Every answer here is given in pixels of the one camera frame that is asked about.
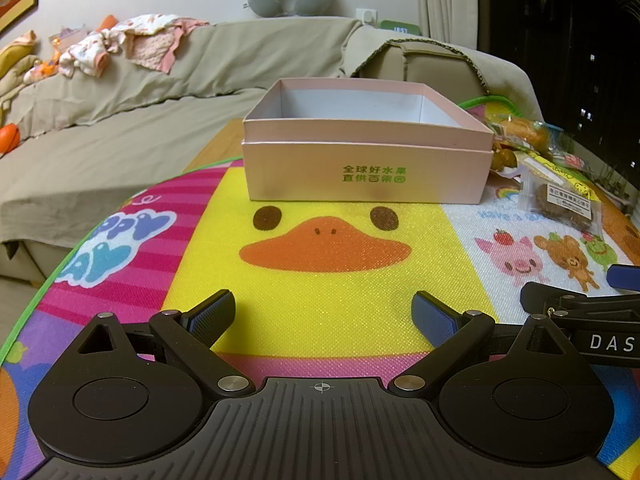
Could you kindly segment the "beige covered sofa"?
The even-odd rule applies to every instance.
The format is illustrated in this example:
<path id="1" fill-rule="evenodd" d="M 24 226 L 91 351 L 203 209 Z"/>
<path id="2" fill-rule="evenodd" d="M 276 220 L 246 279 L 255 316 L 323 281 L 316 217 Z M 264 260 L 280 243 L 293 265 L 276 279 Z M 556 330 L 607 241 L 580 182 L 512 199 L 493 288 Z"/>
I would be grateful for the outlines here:
<path id="1" fill-rule="evenodd" d="M 541 115 L 528 76 L 486 53 L 353 18 L 200 26 L 168 73 L 114 55 L 102 76 L 56 75 L 23 89 L 6 121 L 20 145 L 1 161 L 1 272 L 44 281 L 129 196 L 178 174 L 281 78 L 384 78 L 451 101 L 505 96 Z"/>

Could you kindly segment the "white wall socket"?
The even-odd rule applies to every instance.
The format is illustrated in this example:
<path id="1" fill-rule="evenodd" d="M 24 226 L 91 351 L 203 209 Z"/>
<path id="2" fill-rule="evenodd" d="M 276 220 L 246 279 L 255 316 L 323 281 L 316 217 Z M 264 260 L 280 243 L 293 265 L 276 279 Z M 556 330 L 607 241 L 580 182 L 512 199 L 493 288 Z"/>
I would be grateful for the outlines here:
<path id="1" fill-rule="evenodd" d="M 376 26 L 378 24 L 378 11 L 375 9 L 357 8 L 356 18 L 363 24 Z"/>

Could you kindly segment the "green digital clock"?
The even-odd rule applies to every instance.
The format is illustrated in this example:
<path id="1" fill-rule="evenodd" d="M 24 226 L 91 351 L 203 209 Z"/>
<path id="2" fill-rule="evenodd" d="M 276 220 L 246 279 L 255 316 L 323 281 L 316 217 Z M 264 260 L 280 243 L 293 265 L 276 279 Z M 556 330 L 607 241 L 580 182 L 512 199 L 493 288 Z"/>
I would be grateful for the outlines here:
<path id="1" fill-rule="evenodd" d="M 421 29 L 416 24 L 398 22 L 392 20 L 383 20 L 378 24 L 380 29 L 392 30 L 393 32 L 400 32 L 401 34 L 408 34 L 413 36 L 420 36 Z"/>

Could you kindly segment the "colourful cartoon play mat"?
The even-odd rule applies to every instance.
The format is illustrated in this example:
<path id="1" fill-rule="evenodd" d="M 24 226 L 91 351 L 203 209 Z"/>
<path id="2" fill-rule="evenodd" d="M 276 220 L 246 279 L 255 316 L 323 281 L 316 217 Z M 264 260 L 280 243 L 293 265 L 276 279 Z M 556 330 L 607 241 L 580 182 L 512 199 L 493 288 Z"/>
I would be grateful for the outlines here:
<path id="1" fill-rule="evenodd" d="M 144 322 L 228 289 L 236 317 L 215 350 L 253 382 L 386 380 L 428 350 L 411 322 L 418 290 L 501 323 L 523 321 L 529 282 L 611 295 L 608 268 L 638 262 L 638 231 L 605 202 L 593 228 L 553 220 L 525 189 L 491 179 L 476 205 L 258 203 L 228 161 L 132 196 L 56 268 L 3 348 L 2 477 L 41 463 L 29 398 L 103 311 Z"/>

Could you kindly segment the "wooden side table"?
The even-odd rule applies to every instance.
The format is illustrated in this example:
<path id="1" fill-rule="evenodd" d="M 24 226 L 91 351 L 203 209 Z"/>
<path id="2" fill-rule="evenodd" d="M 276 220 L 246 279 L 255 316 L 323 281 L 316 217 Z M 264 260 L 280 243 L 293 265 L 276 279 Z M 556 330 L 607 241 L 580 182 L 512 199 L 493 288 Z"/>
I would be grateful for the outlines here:
<path id="1" fill-rule="evenodd" d="M 224 160 L 235 160 L 242 157 L 242 140 L 244 138 L 241 118 L 233 118 L 220 129 L 201 151 L 184 168 L 184 172 L 215 165 Z"/>

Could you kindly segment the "brown cake packet white label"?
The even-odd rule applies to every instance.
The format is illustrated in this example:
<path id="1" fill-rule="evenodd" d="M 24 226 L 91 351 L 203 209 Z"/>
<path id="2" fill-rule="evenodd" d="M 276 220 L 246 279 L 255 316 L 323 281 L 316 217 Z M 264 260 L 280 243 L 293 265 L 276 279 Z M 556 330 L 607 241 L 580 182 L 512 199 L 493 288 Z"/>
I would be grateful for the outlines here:
<path id="1" fill-rule="evenodd" d="M 539 171 L 526 170 L 518 206 L 580 232 L 602 235 L 600 200 L 591 192 L 579 191 L 563 177 L 550 178 Z"/>

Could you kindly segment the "yellow stuffed toy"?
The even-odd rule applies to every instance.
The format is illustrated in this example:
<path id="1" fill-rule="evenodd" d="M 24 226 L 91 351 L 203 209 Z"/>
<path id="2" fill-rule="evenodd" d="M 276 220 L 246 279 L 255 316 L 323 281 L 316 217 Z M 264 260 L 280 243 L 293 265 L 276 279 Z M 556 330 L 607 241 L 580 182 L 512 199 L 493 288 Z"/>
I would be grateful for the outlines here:
<path id="1" fill-rule="evenodd" d="M 36 41 L 36 33 L 29 30 L 1 49 L 2 113 L 9 109 L 14 96 L 26 86 L 25 74 L 40 62 L 38 56 L 34 55 Z"/>

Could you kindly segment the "round bun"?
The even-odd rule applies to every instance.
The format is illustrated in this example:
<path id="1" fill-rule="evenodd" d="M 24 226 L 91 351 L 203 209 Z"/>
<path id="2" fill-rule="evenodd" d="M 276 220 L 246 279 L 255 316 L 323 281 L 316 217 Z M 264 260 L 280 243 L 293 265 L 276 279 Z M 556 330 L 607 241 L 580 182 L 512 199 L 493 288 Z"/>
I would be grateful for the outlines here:
<path id="1" fill-rule="evenodd" d="M 513 145 L 528 146 L 541 153 L 550 148 L 550 130 L 545 122 L 498 114 L 489 118 L 489 125 L 501 139 Z"/>

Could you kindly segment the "cream curtain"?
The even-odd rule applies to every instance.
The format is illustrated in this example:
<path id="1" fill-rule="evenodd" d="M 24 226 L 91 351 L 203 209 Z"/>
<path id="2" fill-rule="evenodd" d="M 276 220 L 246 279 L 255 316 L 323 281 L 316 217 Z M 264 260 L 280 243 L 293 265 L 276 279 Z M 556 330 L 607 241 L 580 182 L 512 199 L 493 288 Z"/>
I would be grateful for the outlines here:
<path id="1" fill-rule="evenodd" d="M 419 0 L 419 26 L 425 37 L 477 47 L 478 0 Z"/>

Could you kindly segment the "potted plant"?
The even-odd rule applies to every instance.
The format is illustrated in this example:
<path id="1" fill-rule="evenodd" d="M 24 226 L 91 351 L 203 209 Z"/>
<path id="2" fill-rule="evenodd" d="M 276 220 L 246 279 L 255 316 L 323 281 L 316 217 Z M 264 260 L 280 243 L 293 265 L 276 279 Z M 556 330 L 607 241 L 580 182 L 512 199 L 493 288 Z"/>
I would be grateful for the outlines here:
<path id="1" fill-rule="evenodd" d="M 613 167 L 604 162 L 602 164 L 598 162 L 590 166 L 590 174 L 597 187 L 605 192 L 608 199 L 620 211 L 630 211 L 632 209 L 634 202 L 627 191 L 628 182 Z"/>

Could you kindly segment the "pink baby clothes pile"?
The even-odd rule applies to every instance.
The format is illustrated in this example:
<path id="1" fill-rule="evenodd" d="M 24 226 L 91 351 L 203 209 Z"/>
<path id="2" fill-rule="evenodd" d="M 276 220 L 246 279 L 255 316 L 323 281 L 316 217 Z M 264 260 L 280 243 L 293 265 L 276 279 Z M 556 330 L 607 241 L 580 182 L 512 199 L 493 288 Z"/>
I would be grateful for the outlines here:
<path id="1" fill-rule="evenodd" d="M 169 74 L 183 38 L 206 25 L 206 21 L 175 14 L 142 14 L 128 18 L 111 28 L 92 32 L 67 47 L 58 59 L 58 72 L 72 78 L 79 70 L 100 78 L 111 55 L 121 54 L 137 66 Z"/>

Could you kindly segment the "orange ball toy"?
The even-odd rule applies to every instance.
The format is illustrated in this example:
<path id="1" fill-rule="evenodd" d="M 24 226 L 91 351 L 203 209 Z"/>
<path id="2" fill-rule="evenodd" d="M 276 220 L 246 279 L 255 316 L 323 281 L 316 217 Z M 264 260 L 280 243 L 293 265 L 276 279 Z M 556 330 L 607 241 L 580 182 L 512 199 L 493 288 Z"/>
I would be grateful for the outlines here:
<path id="1" fill-rule="evenodd" d="M 15 124 L 7 124 L 0 128 L 0 156 L 15 150 L 21 143 L 20 129 Z"/>

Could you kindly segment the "pink cardboard box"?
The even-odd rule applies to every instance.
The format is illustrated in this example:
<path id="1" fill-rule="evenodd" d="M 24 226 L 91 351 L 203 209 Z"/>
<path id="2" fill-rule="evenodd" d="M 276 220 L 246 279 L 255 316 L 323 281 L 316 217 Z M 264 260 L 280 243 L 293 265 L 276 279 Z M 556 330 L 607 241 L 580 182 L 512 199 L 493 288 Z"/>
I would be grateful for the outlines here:
<path id="1" fill-rule="evenodd" d="M 426 84 L 283 78 L 243 120 L 251 200 L 476 204 L 494 134 Z"/>

